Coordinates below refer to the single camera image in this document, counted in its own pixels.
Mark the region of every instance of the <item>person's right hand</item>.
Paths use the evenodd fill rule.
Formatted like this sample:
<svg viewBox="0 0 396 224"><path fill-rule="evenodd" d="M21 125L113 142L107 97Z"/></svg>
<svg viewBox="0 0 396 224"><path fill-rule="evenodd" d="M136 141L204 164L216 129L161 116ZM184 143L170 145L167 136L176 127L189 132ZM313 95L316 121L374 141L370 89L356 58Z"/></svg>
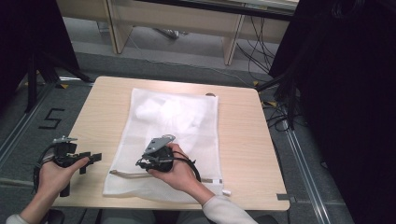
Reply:
<svg viewBox="0 0 396 224"><path fill-rule="evenodd" d="M171 143L167 146L174 151L174 157L186 159L183 157L183 155L185 155L188 158L178 144ZM182 190L190 194L190 196L201 205L204 205L215 195L196 179L193 170L184 161L174 161L172 169L167 173L153 169L148 170L148 173L163 180L172 188Z"/></svg>

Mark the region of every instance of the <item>table top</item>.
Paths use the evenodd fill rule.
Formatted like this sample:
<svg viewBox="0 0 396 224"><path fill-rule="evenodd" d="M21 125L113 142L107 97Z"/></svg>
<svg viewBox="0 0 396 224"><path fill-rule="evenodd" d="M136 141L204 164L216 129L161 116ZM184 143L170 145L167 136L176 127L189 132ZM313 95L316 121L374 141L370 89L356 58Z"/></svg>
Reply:
<svg viewBox="0 0 396 224"><path fill-rule="evenodd" d="M54 206L201 209L197 204L161 203L137 197L103 196L110 165L128 118L133 88L219 97L219 156L224 189L230 200L246 210L285 211L289 201L276 160L258 93L253 89L121 77L99 77L82 107L70 137L77 138L77 153L102 153L87 174L74 174L70 196Z"/></svg>

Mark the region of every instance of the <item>floor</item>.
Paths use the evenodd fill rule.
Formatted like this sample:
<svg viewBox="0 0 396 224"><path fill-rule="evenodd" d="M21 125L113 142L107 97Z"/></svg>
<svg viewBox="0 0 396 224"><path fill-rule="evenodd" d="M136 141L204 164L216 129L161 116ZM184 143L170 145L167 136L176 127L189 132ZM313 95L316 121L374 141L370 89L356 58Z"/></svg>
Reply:
<svg viewBox="0 0 396 224"><path fill-rule="evenodd" d="M198 80L197 82L246 88L251 88L254 85L253 80L263 83L271 79L258 65L250 62L240 49L235 51L232 64L225 65L221 37L218 36L180 34L177 40L172 40L151 28L135 27L122 54L114 54L109 32L106 30L100 31L97 22L64 18L64 23L78 56L81 70L94 77L109 73L114 73L112 74L114 76L126 76L125 71L133 71L145 78L189 80L190 77L187 76L194 76L194 79ZM254 46L255 43L255 41L250 41L249 43L246 40L238 40L241 49L247 51L249 55L253 50L251 45ZM273 54L276 54L277 44L267 43L266 47ZM264 61L262 54L258 51L253 52L251 55L260 62ZM141 64L136 68L136 63L142 63L143 65ZM153 73L158 73L159 66L163 69L169 68L170 71L179 71L180 74L168 75L168 77L159 77L158 74L156 74L158 76L152 75ZM275 89L276 87L262 92L260 95L262 101L274 101L272 93ZM44 111L48 111L51 107L62 106L64 103L61 103L60 99L62 99L62 102L67 102L68 106L75 107L76 110L74 111L78 111L82 107L83 99L87 97L90 89L86 86L75 85L67 90L70 92L69 94L64 94L63 91L58 89L54 89L54 91L56 94L52 94L48 100L51 102L50 105L49 103L43 103L43 107L46 107L47 110L43 109L40 112L41 114L37 115L38 117L44 118L46 115ZM24 96L25 89L22 88L20 93L16 94L15 104L10 105L9 109L0 117L2 121L7 120L5 122L7 126L2 125L4 128L2 127L0 132L2 142L7 138L9 130L17 124L18 118L22 114L18 108L25 106L22 100ZM267 119L281 116L281 112L274 110L271 106L264 106L263 108ZM70 121L68 122L69 125L72 125L74 123L73 119L77 115L78 112L73 112L64 119L68 119ZM268 122L269 126L274 124L273 120ZM35 121L31 124L32 127L39 125L40 123L35 123ZM309 124L306 124L304 117L299 117L295 120L296 130L293 134L296 136L295 141L298 142L300 149L291 146L288 132L282 132L281 130L284 128L283 125L285 125L283 122L279 122L277 125L271 126L270 133L279 155L279 166L284 174L285 186L290 197L290 210L288 212L269 212L268 214L274 216L280 224L353 223L342 196L332 181L331 175L321 164L321 155L309 131ZM70 129L71 126L64 127L64 130ZM29 147L29 143L32 141L37 141L37 138L26 137L21 140L21 145ZM301 156L303 156L307 170L299 162ZM15 163L15 160L28 162L26 158L22 158L22 155L11 154L4 167L0 166L0 177L29 180L30 175L27 168L23 168L22 171L17 172L17 175L14 175L14 171L10 167L12 167L11 163ZM312 177L313 183L306 182L306 179L303 178L303 175L306 174ZM320 209L318 210L315 200L312 200L312 190L309 188L312 184L323 202L322 205L324 207L321 211ZM19 209L22 209L22 205L28 202L30 190L25 187L14 189L3 184L0 184L0 188L2 189L0 193L0 198L2 198L0 200L1 222L2 219L10 215L6 212L1 212L2 208L6 208L10 213L19 211ZM17 205L6 205L13 201L15 195L21 195L23 200ZM83 214L83 210L74 208L64 209L64 212L67 217L65 223L77 223L77 220ZM96 215L97 210L89 209L82 223L93 223Z"/></svg>

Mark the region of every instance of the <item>sleeve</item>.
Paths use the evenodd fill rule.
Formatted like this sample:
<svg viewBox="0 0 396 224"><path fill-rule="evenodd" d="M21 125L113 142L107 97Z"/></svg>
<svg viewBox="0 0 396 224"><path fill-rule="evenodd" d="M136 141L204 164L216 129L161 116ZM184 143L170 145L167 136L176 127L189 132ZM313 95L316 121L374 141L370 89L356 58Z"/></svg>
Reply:
<svg viewBox="0 0 396 224"><path fill-rule="evenodd" d="M256 223L242 208L224 196L214 196L203 206L205 216L217 224Z"/></svg>
<svg viewBox="0 0 396 224"><path fill-rule="evenodd" d="M9 218L7 218L6 224L29 224L23 218L20 217L20 215L12 215Z"/></svg>

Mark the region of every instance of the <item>hand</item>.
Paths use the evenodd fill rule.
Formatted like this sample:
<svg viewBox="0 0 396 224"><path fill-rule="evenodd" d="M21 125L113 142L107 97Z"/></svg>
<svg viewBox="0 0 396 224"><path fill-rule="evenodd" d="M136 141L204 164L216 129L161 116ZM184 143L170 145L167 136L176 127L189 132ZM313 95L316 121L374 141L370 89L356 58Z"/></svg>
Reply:
<svg viewBox="0 0 396 224"><path fill-rule="evenodd" d="M186 159L183 157L183 155L185 155L188 158L178 144L171 143L167 146L170 147L172 151L178 152L174 153L174 157ZM201 205L204 205L204 203L214 196L212 191L207 189L195 178L193 170L184 161L174 161L172 169L167 173L153 169L148 170L148 173L161 179L172 188L190 194L190 196Z"/></svg>
<svg viewBox="0 0 396 224"><path fill-rule="evenodd" d="M27 223L39 223L52 207L59 193L69 184L73 173L88 161L88 157L83 158L67 168L62 168L53 161L43 164L37 194L20 213L21 218Z"/></svg>

